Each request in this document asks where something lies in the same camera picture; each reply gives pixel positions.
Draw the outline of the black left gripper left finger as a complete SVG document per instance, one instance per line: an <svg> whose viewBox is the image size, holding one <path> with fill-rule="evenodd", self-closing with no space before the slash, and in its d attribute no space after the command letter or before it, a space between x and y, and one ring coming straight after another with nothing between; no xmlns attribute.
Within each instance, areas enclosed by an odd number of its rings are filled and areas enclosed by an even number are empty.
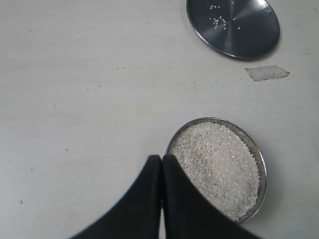
<svg viewBox="0 0 319 239"><path fill-rule="evenodd" d="M161 158L147 158L124 196L74 239L157 239L161 216Z"/></svg>

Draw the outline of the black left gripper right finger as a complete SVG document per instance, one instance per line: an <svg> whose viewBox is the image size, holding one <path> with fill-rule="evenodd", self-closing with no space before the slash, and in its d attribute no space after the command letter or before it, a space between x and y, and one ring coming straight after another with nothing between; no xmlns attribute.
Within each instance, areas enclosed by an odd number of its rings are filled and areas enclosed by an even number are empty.
<svg viewBox="0 0 319 239"><path fill-rule="evenodd" d="M252 233L215 209L193 186L177 159L162 159L167 239L251 239Z"/></svg>

